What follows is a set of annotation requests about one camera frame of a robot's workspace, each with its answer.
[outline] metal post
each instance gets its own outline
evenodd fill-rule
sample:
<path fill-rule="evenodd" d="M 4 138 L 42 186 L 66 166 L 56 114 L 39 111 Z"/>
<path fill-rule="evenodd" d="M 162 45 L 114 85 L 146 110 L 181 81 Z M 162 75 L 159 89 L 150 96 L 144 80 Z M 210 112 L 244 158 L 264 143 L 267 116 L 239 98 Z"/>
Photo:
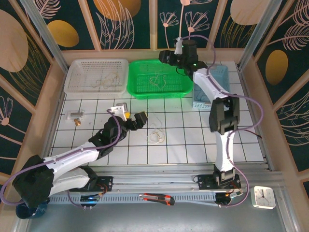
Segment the metal post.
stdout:
<path fill-rule="evenodd" d="M 54 55 L 56 61 L 58 62 L 59 66 L 61 67 L 64 73 L 68 71 L 68 64 L 64 60 L 61 50 L 59 46 L 56 44 L 52 34 L 50 33 L 47 24 L 45 23 L 44 19 L 41 17 L 34 1 L 31 0 L 20 0 L 20 3 L 24 6 L 27 14 L 29 15 L 30 19 L 32 20 L 34 26 L 44 39 L 45 43 L 47 44 L 49 50 Z"/>
<path fill-rule="evenodd" d="M 239 62 L 239 71 L 246 67 L 249 59 L 251 58 L 253 52 L 255 51 L 256 47 L 258 46 L 260 40 L 262 39 L 264 33 L 266 32 L 268 26 L 270 25 L 273 17 L 277 13 L 282 0 L 271 0 L 264 11 L 264 14 L 261 17 L 261 21 L 256 25 L 246 47 L 240 58 Z"/>

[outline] white clock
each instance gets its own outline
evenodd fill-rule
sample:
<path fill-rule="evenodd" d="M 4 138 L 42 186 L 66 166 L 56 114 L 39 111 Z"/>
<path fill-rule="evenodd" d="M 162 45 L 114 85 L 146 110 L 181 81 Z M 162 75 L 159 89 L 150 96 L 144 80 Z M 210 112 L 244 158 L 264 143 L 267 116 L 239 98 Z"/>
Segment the white clock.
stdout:
<path fill-rule="evenodd" d="M 273 209 L 276 207 L 274 191 L 268 187 L 251 188 L 251 201 L 256 208 Z"/>

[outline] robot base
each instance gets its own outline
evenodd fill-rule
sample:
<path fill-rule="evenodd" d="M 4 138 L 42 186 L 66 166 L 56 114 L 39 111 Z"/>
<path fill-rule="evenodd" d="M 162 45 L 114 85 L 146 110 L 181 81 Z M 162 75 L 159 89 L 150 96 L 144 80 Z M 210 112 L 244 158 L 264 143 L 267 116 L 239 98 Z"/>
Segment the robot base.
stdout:
<path fill-rule="evenodd" d="M 232 181 L 230 181 L 226 184 L 223 184 L 223 185 L 218 185 L 217 182 L 215 181 L 215 179 L 213 178 L 212 174 L 198 175 L 196 177 L 197 177 L 196 182 L 198 183 L 199 190 L 241 189 L 241 184 L 240 184 L 240 179 L 239 179 L 238 174 L 235 174 L 234 180 L 232 180 Z"/>

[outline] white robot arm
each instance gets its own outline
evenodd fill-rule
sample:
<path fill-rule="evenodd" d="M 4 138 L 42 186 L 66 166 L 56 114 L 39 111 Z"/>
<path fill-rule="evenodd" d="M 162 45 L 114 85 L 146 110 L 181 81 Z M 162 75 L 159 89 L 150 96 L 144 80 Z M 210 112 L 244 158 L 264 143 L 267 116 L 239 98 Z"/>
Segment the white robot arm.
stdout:
<path fill-rule="evenodd" d="M 213 102 L 214 99 L 226 98 L 226 95 L 219 92 L 218 89 L 213 85 L 213 83 L 215 83 L 216 86 L 219 87 L 222 91 L 224 92 L 227 91 L 219 85 L 219 83 L 213 78 L 213 76 L 210 73 L 209 76 L 207 76 L 206 68 L 202 68 L 194 72 L 193 81 L 204 91 L 204 93 L 207 95 L 211 103 Z M 226 153 L 227 137 L 230 131 L 227 131 L 224 134 L 220 134 L 218 131 L 215 131 L 214 133 L 216 134 L 216 142 L 217 142 L 217 157 L 215 165 L 221 172 L 227 172 L 229 170 L 232 170 L 233 165 L 229 161 L 229 158 Z M 233 139 L 234 134 L 231 134 L 228 146 L 228 153 L 231 160 L 233 160 Z"/>
<path fill-rule="evenodd" d="M 100 190 L 98 188 L 100 177 L 90 167 L 86 166 L 87 163 L 108 155 L 113 151 L 113 147 L 126 137 L 129 130 L 136 131 L 147 122 L 145 112 L 135 114 L 135 121 L 127 118 L 126 103 L 111 107 L 109 112 L 114 113 L 115 117 L 110 117 L 104 128 L 83 145 L 53 157 L 41 159 L 36 155 L 28 159 L 22 169 L 46 163 L 46 165 L 18 175 L 13 181 L 14 188 L 29 208 L 37 207 L 49 196 L 61 191 L 69 189 L 77 189 L 77 191 Z M 118 126 L 116 120 L 121 129 L 117 141 Z"/>
<path fill-rule="evenodd" d="M 159 60 L 184 69 L 191 80 L 199 85 L 211 102 L 209 118 L 211 131 L 216 135 L 217 158 L 214 166 L 214 179 L 217 185 L 229 183 L 235 178 L 233 161 L 232 131 L 239 123 L 239 98 L 226 96 L 228 93 L 213 78 L 204 62 L 198 61 L 197 43 L 194 40 L 177 39 L 175 52 L 161 51 Z"/>

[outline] decorative wallpaper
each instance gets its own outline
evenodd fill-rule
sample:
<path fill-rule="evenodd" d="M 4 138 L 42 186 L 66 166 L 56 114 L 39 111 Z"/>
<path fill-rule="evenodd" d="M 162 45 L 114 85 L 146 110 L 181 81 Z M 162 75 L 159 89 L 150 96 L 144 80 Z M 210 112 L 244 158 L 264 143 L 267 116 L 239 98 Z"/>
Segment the decorative wallpaper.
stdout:
<path fill-rule="evenodd" d="M 147 0 L 87 0 L 102 50 L 150 48 Z"/>
<path fill-rule="evenodd" d="M 295 0 L 257 65 L 275 103 L 309 69 L 309 1 Z"/>
<path fill-rule="evenodd" d="M 49 61 L 8 1 L 0 1 L 0 75 L 36 104 Z"/>
<path fill-rule="evenodd" d="M 270 0 L 228 0 L 216 48 L 245 48 Z"/>
<path fill-rule="evenodd" d="M 157 48 L 174 48 L 174 39 L 189 35 L 209 37 L 219 0 L 158 0 Z M 207 41 L 194 37 L 198 48 Z"/>
<path fill-rule="evenodd" d="M 309 82 L 278 111 L 286 141 L 299 172 L 309 169 Z"/>
<path fill-rule="evenodd" d="M 33 0 L 33 2 L 61 50 L 94 50 L 77 0 Z"/>
<path fill-rule="evenodd" d="M 11 174 L 31 116 L 0 87 L 0 173 Z"/>
<path fill-rule="evenodd" d="M 274 23 L 276 22 L 276 20 L 277 20 L 278 16 L 280 15 L 280 13 L 281 13 L 283 7 L 285 6 L 286 1 L 287 1 L 287 0 L 282 0 L 279 9 L 276 11 L 275 16 L 273 17 L 271 23 L 269 24 L 267 30 L 265 31 L 263 37 L 261 38 L 261 40 L 260 40 L 260 42 L 259 42 L 259 44 L 256 46 L 256 49 L 255 49 L 254 52 L 253 52 L 253 56 L 255 56 L 256 53 L 259 51 L 259 49 L 260 49 L 262 43 L 264 42 L 265 37 L 268 35 L 269 31 L 272 29 L 272 26 L 273 26 Z"/>

